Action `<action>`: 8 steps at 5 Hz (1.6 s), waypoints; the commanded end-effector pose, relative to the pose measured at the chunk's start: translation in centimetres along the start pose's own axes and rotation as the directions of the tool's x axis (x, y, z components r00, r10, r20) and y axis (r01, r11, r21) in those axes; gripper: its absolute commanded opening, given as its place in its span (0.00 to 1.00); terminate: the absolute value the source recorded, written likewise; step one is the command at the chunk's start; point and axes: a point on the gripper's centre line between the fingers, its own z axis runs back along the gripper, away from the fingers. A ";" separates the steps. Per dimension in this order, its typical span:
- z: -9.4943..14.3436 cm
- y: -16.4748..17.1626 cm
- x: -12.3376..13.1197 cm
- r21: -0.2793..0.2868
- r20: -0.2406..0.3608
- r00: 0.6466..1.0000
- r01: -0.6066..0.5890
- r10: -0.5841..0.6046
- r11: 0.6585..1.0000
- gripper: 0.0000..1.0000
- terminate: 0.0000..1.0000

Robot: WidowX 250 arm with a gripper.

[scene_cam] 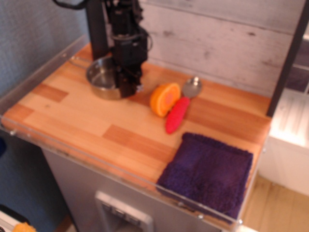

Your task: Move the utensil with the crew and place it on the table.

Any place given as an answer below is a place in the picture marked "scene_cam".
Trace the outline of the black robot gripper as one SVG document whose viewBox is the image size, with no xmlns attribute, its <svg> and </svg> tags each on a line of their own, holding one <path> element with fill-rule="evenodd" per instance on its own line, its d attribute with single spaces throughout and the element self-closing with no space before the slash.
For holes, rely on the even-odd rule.
<svg viewBox="0 0 309 232">
<path fill-rule="evenodd" d="M 127 98 L 143 90 L 141 65 L 152 47 L 148 45 L 150 35 L 140 26 L 143 9 L 138 0 L 106 0 L 104 4 L 112 28 L 117 84 L 121 98 Z"/>
</svg>

